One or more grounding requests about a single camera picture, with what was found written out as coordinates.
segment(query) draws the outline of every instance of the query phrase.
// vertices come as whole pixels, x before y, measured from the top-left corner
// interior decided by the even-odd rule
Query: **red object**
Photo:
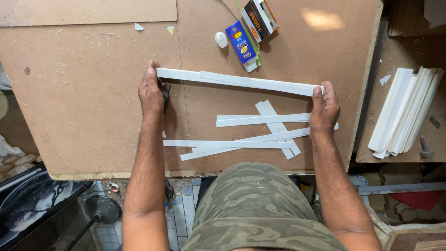
[[[438,201],[443,197],[445,191],[427,191],[427,192],[400,192],[389,194],[392,198],[399,202],[420,208],[426,211],[432,210]]]

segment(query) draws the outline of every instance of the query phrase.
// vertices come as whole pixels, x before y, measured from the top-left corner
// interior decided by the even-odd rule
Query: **small white triangle piece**
[[[170,34],[173,36],[173,26],[167,26],[166,29],[170,32]]]
[[[391,76],[392,75],[390,74],[390,75],[385,76],[384,78],[380,79],[381,85],[384,86],[387,83],[387,81],[390,79]]]
[[[135,23],[135,30],[140,31],[140,30],[144,30],[144,28],[142,28],[141,25]]]

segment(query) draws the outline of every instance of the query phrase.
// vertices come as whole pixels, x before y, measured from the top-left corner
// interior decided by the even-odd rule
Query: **man's right hand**
[[[341,108],[339,107],[338,97],[329,81],[322,82],[324,94],[321,88],[316,87],[313,90],[313,110],[310,114],[310,138],[332,138],[333,128],[339,117]]]

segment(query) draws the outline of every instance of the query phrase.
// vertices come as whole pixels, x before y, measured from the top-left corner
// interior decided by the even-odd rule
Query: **brown hardboard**
[[[365,123],[363,136],[361,138],[357,162],[444,162],[446,152],[446,78],[441,80],[437,92],[432,100],[427,115],[421,125],[419,136],[424,136],[426,144],[430,150],[434,151],[434,155],[429,158],[421,158],[419,152],[421,144],[415,141],[411,150],[406,153],[390,156],[384,159],[377,159],[372,154],[367,145],[373,134],[375,124],[378,121],[379,114],[384,105],[387,93],[392,85],[393,77],[397,68],[414,69],[417,73],[420,66],[423,67],[439,67],[446,69],[446,49],[444,41],[446,35],[426,36],[421,38],[398,37],[386,38],[383,53],[381,56],[382,63],[379,65],[378,75],[376,76],[375,85],[373,87],[372,100],[368,109],[367,122]],[[381,86],[380,79],[387,75],[392,75],[389,81]],[[430,121],[430,117],[440,123],[437,129]]]
[[[229,6],[236,13],[237,6]],[[189,71],[213,71],[217,73],[249,76],[253,78],[292,81],[306,84],[320,84],[330,80],[338,94],[341,115],[339,130],[335,132],[343,164],[348,165],[356,125],[357,107],[362,99],[363,76],[368,53],[372,52],[372,34],[376,19],[376,0],[368,1],[268,1],[280,28],[261,43],[261,67],[247,73],[239,63],[232,47],[220,49],[215,46],[214,35],[224,31],[235,22],[235,18],[218,1],[178,1],[178,29],[182,69]],[[303,8],[323,9],[335,13],[344,22],[344,28],[319,32],[310,28],[300,15]],[[197,26],[195,20],[208,20],[206,29]],[[189,111],[191,135],[219,140],[242,138],[269,133],[265,125],[215,128],[214,115],[258,114],[255,104],[269,99],[278,114],[292,114],[311,111],[309,97],[287,95],[279,92],[218,87],[214,93],[211,85],[186,85],[186,99]],[[212,118],[212,121],[201,119]],[[298,129],[308,124],[287,125]],[[311,143],[308,137],[295,140],[302,154],[287,161],[280,150],[242,149],[194,160],[195,170],[218,172],[240,161],[265,161],[282,169],[312,169]]]
[[[0,59],[51,175],[131,171],[145,67],[150,58],[165,66],[180,63],[178,37],[165,28],[175,23],[141,25],[142,32],[133,24],[0,29],[0,47],[8,48]],[[171,95],[178,99],[166,110],[166,134],[184,137],[182,83],[173,84]],[[192,161],[178,161],[182,151],[166,150],[167,169],[192,168]]]
[[[227,3],[240,16],[236,3]],[[146,30],[139,33],[133,24],[0,29],[0,46],[11,48],[0,50],[0,60],[23,102],[23,114],[51,176],[56,180],[130,176],[141,122],[136,88],[150,58],[174,69],[307,84],[330,80],[342,109],[334,137],[347,166],[382,5],[377,0],[268,4],[281,27],[262,42],[262,66],[250,74],[231,46],[220,49],[215,44],[215,33],[235,22],[216,0],[179,0],[177,23],[142,23]],[[313,30],[300,15],[303,7],[335,13],[344,26]],[[175,26],[174,36],[166,26]],[[24,74],[26,67],[31,75]],[[312,107],[306,96],[174,83],[165,112],[168,139],[231,140],[268,134],[266,125],[215,127],[216,115],[258,114],[255,104],[266,99],[278,114],[309,112]],[[285,126],[298,129],[308,123]],[[241,161],[271,163],[286,174],[313,172],[310,139],[295,142],[302,153],[290,161],[280,150],[242,149],[183,162],[179,155],[190,148],[165,147],[166,176],[218,175]]]
[[[17,0],[0,2],[0,26],[176,21],[175,0]]]

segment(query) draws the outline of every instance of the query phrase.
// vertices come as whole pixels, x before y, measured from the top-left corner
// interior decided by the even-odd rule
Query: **forearm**
[[[143,119],[132,178],[124,203],[124,217],[164,212],[163,114]]]
[[[373,233],[373,224],[362,198],[348,179],[332,137],[313,140],[316,183],[322,215],[335,235],[342,232]]]

